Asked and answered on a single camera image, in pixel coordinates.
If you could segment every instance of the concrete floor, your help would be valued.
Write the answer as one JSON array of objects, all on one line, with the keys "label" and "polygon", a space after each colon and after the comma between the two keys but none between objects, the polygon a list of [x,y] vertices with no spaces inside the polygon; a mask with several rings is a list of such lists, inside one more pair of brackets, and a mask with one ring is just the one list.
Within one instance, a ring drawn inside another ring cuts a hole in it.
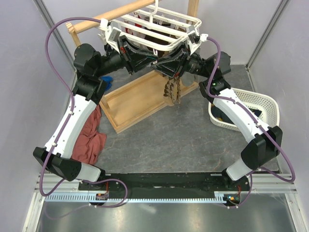
[{"label": "concrete floor", "polygon": [[[111,73],[110,91],[147,72]],[[243,65],[232,66],[225,78],[232,87],[252,90]],[[235,162],[247,144],[240,132],[211,123],[208,101],[199,89],[184,96],[180,105],[167,106],[120,134],[102,112],[99,132],[106,133],[107,140],[96,166],[108,173],[219,172]],[[276,160],[265,166],[278,170]]]}]

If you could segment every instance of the reflective metal surface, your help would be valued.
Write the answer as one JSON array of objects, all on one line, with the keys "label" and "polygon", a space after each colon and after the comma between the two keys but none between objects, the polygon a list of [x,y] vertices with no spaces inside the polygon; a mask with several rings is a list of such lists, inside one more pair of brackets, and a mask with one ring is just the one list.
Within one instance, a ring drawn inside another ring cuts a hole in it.
[{"label": "reflective metal surface", "polygon": [[[52,217],[85,203],[45,203]],[[295,232],[284,195],[252,195],[239,209],[202,203],[128,203],[86,207],[60,220],[43,216],[44,232]]]}]

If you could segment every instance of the wooden frame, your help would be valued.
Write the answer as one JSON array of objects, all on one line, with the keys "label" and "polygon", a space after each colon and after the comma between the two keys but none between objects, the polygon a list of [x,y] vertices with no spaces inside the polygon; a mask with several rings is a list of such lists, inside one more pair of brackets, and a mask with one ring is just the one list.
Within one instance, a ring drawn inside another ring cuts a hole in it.
[{"label": "wooden frame", "polygon": [[[199,0],[189,0],[188,15],[196,17]],[[113,20],[132,11],[155,3],[155,0],[137,0],[128,5],[96,16],[96,19]],[[97,27],[99,23],[83,21],[76,25],[67,23],[67,28],[76,46],[81,45],[78,34]],[[167,106],[163,92],[167,80],[161,74],[152,71],[103,96],[100,101],[105,115],[117,133],[120,133],[158,110]],[[189,87],[181,85],[181,97],[198,87],[193,83]]]}]

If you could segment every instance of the wooden board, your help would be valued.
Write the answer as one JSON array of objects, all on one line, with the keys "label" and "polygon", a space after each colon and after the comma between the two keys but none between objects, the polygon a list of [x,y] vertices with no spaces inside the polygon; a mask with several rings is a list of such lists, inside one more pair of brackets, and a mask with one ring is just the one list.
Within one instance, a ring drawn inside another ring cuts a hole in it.
[{"label": "wooden board", "polygon": [[[167,106],[163,91],[167,79],[155,71],[114,90],[104,96],[100,106],[117,133],[142,121]],[[198,87],[181,85],[181,97]]]}]

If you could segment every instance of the robotic arm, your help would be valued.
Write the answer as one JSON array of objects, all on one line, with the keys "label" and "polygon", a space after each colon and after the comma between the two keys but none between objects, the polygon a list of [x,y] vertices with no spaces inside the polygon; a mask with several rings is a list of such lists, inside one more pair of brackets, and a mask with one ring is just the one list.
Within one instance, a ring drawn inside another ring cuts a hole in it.
[{"label": "robotic arm", "polygon": [[[192,40],[198,43],[200,37],[196,36]],[[72,91],[76,102],[74,113],[70,111],[69,106],[51,139],[43,148],[37,147],[33,152],[34,157],[43,165],[51,147],[56,146],[46,169],[68,181],[82,179],[95,182],[102,180],[105,176],[104,170],[71,159],[73,147],[85,121],[104,94],[107,83],[100,79],[101,76],[124,67],[129,73],[134,73],[151,65],[154,70],[170,78],[181,77],[184,72],[209,77],[217,57],[215,54],[208,59],[203,59],[199,54],[191,53],[190,47],[185,43],[180,43],[170,54],[161,58],[151,51],[134,46],[125,36],[119,37],[117,45],[119,52],[107,45],[106,56],[101,56],[100,52],[89,44],[82,44],[76,48],[74,66],[77,69],[77,82]],[[213,95],[233,98],[246,107],[223,77],[230,71],[230,56],[222,52],[210,92]],[[208,80],[199,83],[202,96],[221,109],[240,129],[248,142],[241,153],[241,158],[222,172],[226,185],[229,186],[276,157],[279,152],[242,107],[230,101],[210,97],[206,92],[207,83]],[[71,119],[58,143],[54,144],[55,137],[68,114],[72,114]],[[279,145],[281,144],[282,131],[279,127],[270,128],[261,120],[259,125],[268,131]]]}]

